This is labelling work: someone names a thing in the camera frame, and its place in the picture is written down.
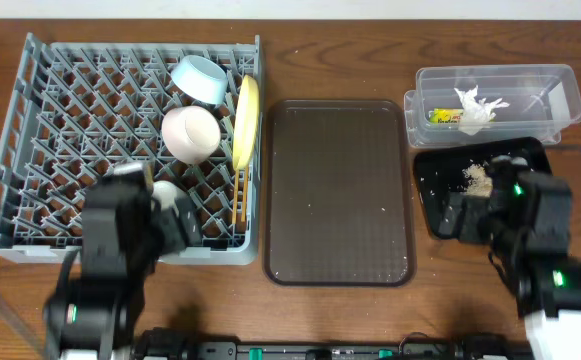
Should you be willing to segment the clear plastic bin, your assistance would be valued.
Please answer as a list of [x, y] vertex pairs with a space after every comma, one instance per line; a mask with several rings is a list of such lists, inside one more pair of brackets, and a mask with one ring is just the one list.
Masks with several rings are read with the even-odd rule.
[[[429, 122], [435, 108], [462, 109], [455, 88], [478, 87], [477, 100], [502, 98], [510, 104], [476, 135], [459, 124]], [[406, 134], [415, 148], [455, 147], [521, 137], [557, 144], [561, 131], [581, 122], [581, 94], [573, 69], [565, 64], [478, 65], [420, 69], [415, 88], [404, 95]]]

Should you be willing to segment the yellow round plate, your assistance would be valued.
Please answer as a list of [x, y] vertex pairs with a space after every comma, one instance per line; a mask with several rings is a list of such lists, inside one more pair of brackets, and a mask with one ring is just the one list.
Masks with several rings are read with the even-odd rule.
[[259, 121], [259, 87], [256, 80], [249, 75], [243, 78], [239, 93], [234, 136], [233, 168], [244, 169], [251, 159]]

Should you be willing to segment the grey plastic dishwasher rack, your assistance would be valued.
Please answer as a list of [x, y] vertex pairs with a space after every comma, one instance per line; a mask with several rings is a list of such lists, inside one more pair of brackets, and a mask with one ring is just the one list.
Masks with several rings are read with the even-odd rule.
[[[187, 165], [166, 148], [161, 123], [193, 98], [171, 79], [187, 55], [218, 64], [228, 77], [218, 149]], [[0, 257], [16, 263], [59, 263], [81, 243], [81, 209], [89, 185], [121, 163], [145, 161], [196, 206], [203, 243], [166, 262], [247, 265], [258, 254], [261, 154], [249, 163], [246, 222], [232, 225], [232, 141], [246, 75], [264, 74], [262, 47], [250, 44], [51, 43], [28, 35], [0, 139]]]

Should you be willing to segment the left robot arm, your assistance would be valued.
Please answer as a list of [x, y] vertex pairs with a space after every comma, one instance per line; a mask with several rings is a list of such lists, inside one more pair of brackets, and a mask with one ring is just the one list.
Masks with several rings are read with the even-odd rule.
[[49, 359], [114, 359], [130, 347], [146, 279], [200, 234], [194, 203], [179, 190], [89, 198], [82, 215], [83, 244], [64, 258], [44, 306]]

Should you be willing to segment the light blue bowl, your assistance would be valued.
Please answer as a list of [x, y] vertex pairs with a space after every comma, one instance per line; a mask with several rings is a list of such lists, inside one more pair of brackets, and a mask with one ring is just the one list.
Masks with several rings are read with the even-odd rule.
[[227, 73], [199, 55], [184, 56], [171, 72], [173, 83], [195, 100], [221, 105], [228, 87]]

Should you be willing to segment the wooden chopstick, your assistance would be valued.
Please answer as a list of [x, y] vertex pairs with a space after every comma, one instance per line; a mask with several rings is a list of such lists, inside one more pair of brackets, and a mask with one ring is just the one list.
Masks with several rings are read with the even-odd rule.
[[237, 210], [238, 210], [238, 198], [239, 198], [239, 183], [240, 183], [240, 170], [235, 169], [234, 181], [233, 181], [233, 204], [232, 204], [232, 225], [237, 224]]
[[242, 223], [246, 222], [246, 212], [247, 212], [247, 198], [248, 198], [248, 185], [249, 185], [249, 168], [245, 166], [243, 169], [243, 189], [242, 189], [242, 201], [241, 201], [241, 215], [240, 221]]

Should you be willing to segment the white cup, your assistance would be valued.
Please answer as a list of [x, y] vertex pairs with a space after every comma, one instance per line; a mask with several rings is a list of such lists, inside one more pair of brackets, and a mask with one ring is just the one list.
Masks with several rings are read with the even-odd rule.
[[152, 197], [161, 209], [175, 206], [177, 200], [182, 199], [185, 193], [169, 181], [156, 181], [153, 183]]

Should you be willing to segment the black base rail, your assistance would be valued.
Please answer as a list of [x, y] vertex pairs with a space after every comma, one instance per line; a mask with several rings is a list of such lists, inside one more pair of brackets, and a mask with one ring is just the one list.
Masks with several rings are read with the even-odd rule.
[[530, 345], [492, 333], [458, 339], [435, 338], [412, 332], [395, 343], [242, 342], [237, 338], [188, 337], [181, 332], [154, 328], [121, 350], [117, 359], [171, 360], [533, 360]]

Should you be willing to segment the white small plate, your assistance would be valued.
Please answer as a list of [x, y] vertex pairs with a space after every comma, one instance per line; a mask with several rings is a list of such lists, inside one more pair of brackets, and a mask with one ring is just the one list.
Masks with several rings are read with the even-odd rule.
[[168, 111], [163, 118], [161, 133], [167, 150], [177, 160], [189, 165], [208, 159], [221, 141], [217, 120], [199, 106]]

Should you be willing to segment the food scraps rice pile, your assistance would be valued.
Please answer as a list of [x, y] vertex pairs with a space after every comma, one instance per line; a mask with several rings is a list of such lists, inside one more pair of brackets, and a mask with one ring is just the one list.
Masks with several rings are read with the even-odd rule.
[[469, 196], [489, 197], [493, 185], [492, 179], [486, 174], [485, 168], [478, 164], [472, 164], [462, 171], [466, 186], [464, 193]]

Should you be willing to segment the crumpled white tissue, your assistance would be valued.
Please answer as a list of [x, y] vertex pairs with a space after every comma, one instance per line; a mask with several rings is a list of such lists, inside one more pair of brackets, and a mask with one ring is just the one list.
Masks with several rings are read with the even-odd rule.
[[486, 98], [477, 100], [478, 87], [468, 91], [454, 89], [461, 103], [463, 114], [458, 122], [459, 130], [469, 136], [476, 135], [482, 128], [491, 122], [496, 114], [495, 109], [507, 108], [509, 103], [498, 98], [492, 102], [487, 102]]

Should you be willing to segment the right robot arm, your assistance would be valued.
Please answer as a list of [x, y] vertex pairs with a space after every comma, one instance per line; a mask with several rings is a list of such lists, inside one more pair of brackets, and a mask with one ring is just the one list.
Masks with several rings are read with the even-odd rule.
[[567, 188], [514, 184], [488, 197], [452, 193], [439, 230], [486, 245], [515, 298], [536, 359], [581, 359], [581, 260], [570, 253]]

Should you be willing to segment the yellow snack wrapper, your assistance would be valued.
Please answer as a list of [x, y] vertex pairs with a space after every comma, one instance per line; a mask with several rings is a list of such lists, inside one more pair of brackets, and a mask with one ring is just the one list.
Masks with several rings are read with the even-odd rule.
[[455, 124], [459, 123], [464, 115], [463, 109], [435, 108], [430, 110], [429, 122], [434, 124]]

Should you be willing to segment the brown plastic tray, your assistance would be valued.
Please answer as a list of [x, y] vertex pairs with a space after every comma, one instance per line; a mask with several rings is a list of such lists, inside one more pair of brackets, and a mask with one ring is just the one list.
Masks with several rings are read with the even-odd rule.
[[282, 286], [400, 287], [416, 272], [408, 145], [389, 100], [269, 112], [264, 271]]

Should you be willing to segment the black waste tray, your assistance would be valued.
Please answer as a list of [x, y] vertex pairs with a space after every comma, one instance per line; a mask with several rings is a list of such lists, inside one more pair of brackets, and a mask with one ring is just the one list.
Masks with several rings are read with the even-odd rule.
[[471, 165], [485, 167], [500, 155], [521, 157], [532, 170], [552, 173], [543, 145], [532, 137], [429, 150], [415, 156], [415, 180], [427, 226], [434, 237], [450, 240], [459, 235], [459, 230], [444, 233], [441, 227], [448, 195], [467, 190], [468, 179], [463, 170]]

